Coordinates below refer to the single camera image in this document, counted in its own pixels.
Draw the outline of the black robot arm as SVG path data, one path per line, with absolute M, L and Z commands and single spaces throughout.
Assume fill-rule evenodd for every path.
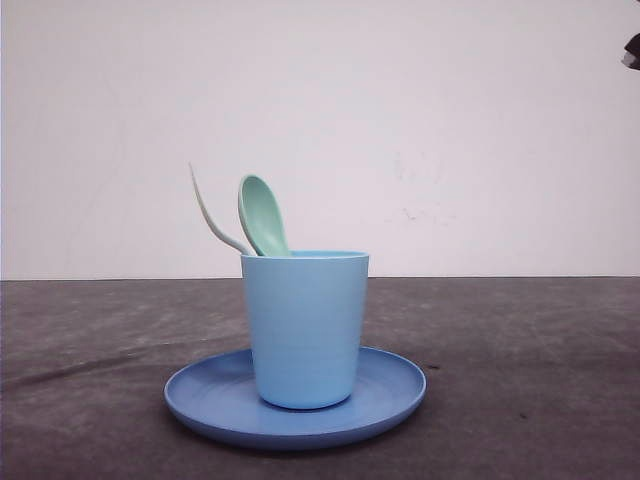
M 621 62 L 628 68 L 640 70 L 640 34 L 634 35 L 624 47 Z

